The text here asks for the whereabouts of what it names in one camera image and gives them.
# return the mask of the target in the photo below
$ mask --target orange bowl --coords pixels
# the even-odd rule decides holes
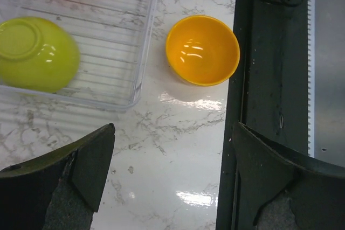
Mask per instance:
[[[227,80],[239,63],[236,36],[209,16],[189,16],[170,30],[165,45],[168,62],[183,80],[213,86]]]

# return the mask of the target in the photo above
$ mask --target tabletop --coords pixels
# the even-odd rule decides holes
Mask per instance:
[[[214,229],[228,82],[186,85],[164,42],[195,14],[233,26],[235,0],[158,0],[140,102],[117,113],[43,97],[0,95],[0,169],[114,123],[116,141],[93,230]]]

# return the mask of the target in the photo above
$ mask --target green bowl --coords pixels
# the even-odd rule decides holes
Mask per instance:
[[[76,42],[49,20],[19,17],[0,25],[0,78],[8,86],[55,93],[79,62]]]

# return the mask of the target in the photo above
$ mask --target gray floor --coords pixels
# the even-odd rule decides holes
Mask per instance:
[[[345,166],[345,0],[316,0],[315,87],[315,158]]]

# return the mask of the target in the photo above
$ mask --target transparent plastic tray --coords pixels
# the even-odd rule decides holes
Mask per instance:
[[[37,16],[69,32],[79,45],[75,78],[54,94],[9,87],[100,108],[126,110],[141,94],[157,0],[0,0],[0,23]]]

